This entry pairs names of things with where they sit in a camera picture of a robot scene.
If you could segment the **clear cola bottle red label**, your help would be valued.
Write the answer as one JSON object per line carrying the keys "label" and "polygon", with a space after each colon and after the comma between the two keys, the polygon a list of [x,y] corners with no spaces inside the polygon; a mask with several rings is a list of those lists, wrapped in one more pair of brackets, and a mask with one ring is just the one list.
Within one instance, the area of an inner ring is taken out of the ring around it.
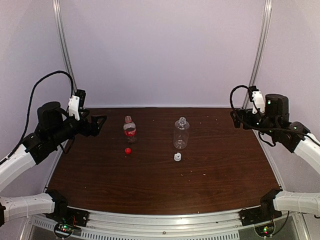
{"label": "clear cola bottle red label", "polygon": [[124,118],[123,131],[126,137],[126,141],[129,144],[134,144],[137,142],[137,127],[133,122],[132,117],[129,115],[125,116]]}

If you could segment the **red bottle cap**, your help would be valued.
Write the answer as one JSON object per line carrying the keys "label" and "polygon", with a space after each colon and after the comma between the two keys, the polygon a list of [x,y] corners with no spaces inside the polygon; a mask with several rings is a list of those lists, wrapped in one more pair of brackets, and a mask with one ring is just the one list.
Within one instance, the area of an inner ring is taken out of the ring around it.
{"label": "red bottle cap", "polygon": [[132,153],[132,149],[129,147],[127,147],[124,151],[127,155],[130,155]]}

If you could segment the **clear plastic bottle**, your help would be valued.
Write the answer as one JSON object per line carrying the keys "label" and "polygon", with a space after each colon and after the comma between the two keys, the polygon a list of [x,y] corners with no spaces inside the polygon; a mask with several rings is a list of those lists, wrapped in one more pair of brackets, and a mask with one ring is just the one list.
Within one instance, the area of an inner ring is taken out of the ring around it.
{"label": "clear plastic bottle", "polygon": [[187,147],[189,140],[190,124],[185,117],[180,117],[174,123],[173,146],[178,150],[183,150]]}

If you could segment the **white bottle cap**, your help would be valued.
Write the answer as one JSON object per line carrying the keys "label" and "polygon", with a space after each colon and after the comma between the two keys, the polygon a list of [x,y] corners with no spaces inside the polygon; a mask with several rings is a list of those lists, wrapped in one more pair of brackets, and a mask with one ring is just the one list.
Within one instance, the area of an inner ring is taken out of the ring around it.
{"label": "white bottle cap", "polygon": [[176,152],[173,156],[174,161],[179,162],[182,159],[182,154],[180,152]]}

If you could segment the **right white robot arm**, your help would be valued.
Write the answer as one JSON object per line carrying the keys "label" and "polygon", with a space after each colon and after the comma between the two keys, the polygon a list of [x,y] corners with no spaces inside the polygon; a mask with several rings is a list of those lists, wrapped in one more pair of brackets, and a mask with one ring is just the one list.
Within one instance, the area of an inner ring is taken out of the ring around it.
{"label": "right white robot arm", "polygon": [[[320,142],[301,122],[289,120],[289,99],[270,93],[262,97],[259,91],[251,94],[251,109],[232,108],[230,116],[235,128],[256,130],[271,137],[271,146],[283,145],[320,171]],[[259,220],[268,220],[275,212],[292,211],[320,216],[320,194],[272,189],[260,199],[256,210]]]}

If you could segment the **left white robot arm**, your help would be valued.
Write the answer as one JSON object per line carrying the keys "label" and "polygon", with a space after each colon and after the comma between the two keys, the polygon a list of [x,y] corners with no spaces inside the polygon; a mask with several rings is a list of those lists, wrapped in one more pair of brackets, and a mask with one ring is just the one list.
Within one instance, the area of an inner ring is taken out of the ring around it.
{"label": "left white robot arm", "polygon": [[[92,116],[90,111],[80,111],[79,119],[61,108],[57,101],[45,103],[37,109],[38,124],[34,132],[18,145],[13,154],[0,162],[0,188],[3,190],[19,175],[39,165],[67,140],[74,140],[80,134],[85,137],[99,135],[107,116]],[[56,190],[38,195],[0,199],[0,224],[30,215],[46,214],[51,219],[67,222],[72,218],[67,199]]]}

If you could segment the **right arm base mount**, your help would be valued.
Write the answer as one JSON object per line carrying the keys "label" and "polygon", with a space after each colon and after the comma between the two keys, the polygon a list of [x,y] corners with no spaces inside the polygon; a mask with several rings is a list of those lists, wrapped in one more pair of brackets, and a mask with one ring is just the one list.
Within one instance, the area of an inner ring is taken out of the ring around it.
{"label": "right arm base mount", "polygon": [[260,199],[260,205],[253,208],[242,208],[239,212],[239,218],[242,226],[253,225],[255,233],[261,238],[273,237],[276,231],[275,219],[283,214],[275,210],[273,200],[280,193],[281,189],[272,189]]}

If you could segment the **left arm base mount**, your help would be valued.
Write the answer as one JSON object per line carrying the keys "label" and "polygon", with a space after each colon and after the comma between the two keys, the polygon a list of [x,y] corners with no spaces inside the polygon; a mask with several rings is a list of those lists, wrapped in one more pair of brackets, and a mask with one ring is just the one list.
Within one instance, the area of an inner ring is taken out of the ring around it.
{"label": "left arm base mount", "polygon": [[54,203],[53,212],[46,213],[45,217],[56,222],[53,233],[58,239],[65,240],[87,226],[88,211],[69,207],[68,200],[57,190],[47,190],[45,193]]}

